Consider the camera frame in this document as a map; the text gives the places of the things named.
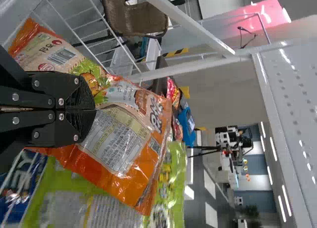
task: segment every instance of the cable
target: cable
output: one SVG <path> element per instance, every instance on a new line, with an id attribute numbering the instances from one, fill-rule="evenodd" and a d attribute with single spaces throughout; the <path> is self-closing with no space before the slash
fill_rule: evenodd
<path id="1" fill-rule="evenodd" d="M 254 40 L 254 39 L 257 37 L 256 34 L 251 33 L 249 30 L 247 30 L 247 29 L 245 29 L 245 28 L 243 28 L 243 27 L 241 27 L 241 26 L 238 26 L 237 28 L 238 28 L 239 31 L 240 31 L 240 48 L 241 48 L 241 49 L 245 48 L 252 40 Z M 250 40 L 249 40 L 246 44 L 244 44 L 244 45 L 242 45 L 242 33 L 241 33 L 241 30 L 242 30 L 242 31 L 245 31 L 245 32 L 247 32 L 247 33 L 249 33 L 249 34 L 254 35 L 254 37 L 253 37 L 252 39 L 250 39 Z"/>

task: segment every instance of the nutrition label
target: nutrition label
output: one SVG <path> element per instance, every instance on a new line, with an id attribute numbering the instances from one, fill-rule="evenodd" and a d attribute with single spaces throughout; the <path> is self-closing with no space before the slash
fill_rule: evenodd
<path id="1" fill-rule="evenodd" d="M 125 174 L 149 135 L 150 131 L 128 111 L 115 106 L 97 111 L 81 146 L 110 171 Z"/>

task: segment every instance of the plastic packaging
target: plastic packaging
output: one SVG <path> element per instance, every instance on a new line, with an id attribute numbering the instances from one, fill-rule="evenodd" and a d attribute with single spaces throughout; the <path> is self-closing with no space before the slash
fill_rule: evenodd
<path id="1" fill-rule="evenodd" d="M 194 132 L 195 122 L 190 108 L 187 107 L 178 115 L 179 123 L 183 127 L 183 139 L 187 146 L 193 147 L 196 139 Z"/>
<path id="2" fill-rule="evenodd" d="M 184 228 L 186 154 L 183 144 L 168 143 L 160 174 L 167 170 L 169 179 L 158 182 L 155 188 L 151 216 L 142 216 L 81 175 L 64 169 L 51 157 L 22 227 Z M 166 226 L 157 223 L 159 217 Z"/>
<path id="3" fill-rule="evenodd" d="M 149 215 L 166 150 L 171 103 L 118 76 L 106 75 L 55 33 L 28 19 L 9 52 L 24 70 L 58 70 L 87 81 L 98 110 L 79 145 L 33 148 Z"/>
<path id="4" fill-rule="evenodd" d="M 47 156 L 37 155 L 30 172 L 27 173 L 34 156 L 35 153 L 32 151 L 22 151 L 22 155 L 0 195 L 0 223 L 3 221 L 10 206 L 13 206 L 13 209 L 5 223 L 19 223 L 22 219 L 47 161 Z M 7 173 L 1 175 L 1 184 L 4 182 L 6 176 Z M 17 194 L 25 178 L 26 181 L 22 190 L 20 194 Z"/>
<path id="5" fill-rule="evenodd" d="M 169 142 L 151 215 L 144 217 L 144 228 L 185 228 L 184 189 L 186 180 L 186 147 Z"/>
<path id="6" fill-rule="evenodd" d="M 143 216 L 50 157 L 23 228 L 139 228 Z"/>
<path id="7" fill-rule="evenodd" d="M 177 88 L 174 81 L 170 77 L 167 78 L 166 98 L 168 98 L 172 101 L 172 105 L 175 109 L 178 108 L 179 100 L 180 100 L 180 91 Z"/>
<path id="8" fill-rule="evenodd" d="M 183 127 L 180 125 L 179 121 L 175 116 L 173 115 L 172 118 L 172 128 L 173 128 L 173 135 L 174 139 L 177 141 L 183 140 Z"/>

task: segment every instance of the barcode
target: barcode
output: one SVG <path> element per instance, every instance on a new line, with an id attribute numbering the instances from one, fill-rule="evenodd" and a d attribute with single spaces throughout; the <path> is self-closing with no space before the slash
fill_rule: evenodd
<path id="1" fill-rule="evenodd" d="M 48 60 L 50 60 L 58 65 L 63 65 L 68 60 L 73 58 L 75 55 L 76 54 L 72 53 L 71 51 L 69 51 L 63 47 L 63 48 L 57 50 L 56 52 L 50 54 L 48 56 Z"/>
<path id="2" fill-rule="evenodd" d="M 158 155 L 160 155 L 160 144 L 155 140 L 153 137 L 151 137 L 149 147 L 155 151 Z"/>

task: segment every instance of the yellow black warning tape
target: yellow black warning tape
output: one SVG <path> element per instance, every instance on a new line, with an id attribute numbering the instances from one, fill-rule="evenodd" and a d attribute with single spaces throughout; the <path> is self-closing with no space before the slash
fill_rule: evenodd
<path id="1" fill-rule="evenodd" d="M 184 54 L 188 52 L 188 47 L 177 50 L 177 51 L 172 51 L 172 52 L 168 52 L 168 53 L 164 53 L 162 56 L 163 57 L 171 57 L 171 56 L 175 56 L 175 55 L 180 55 L 180 54 Z"/>

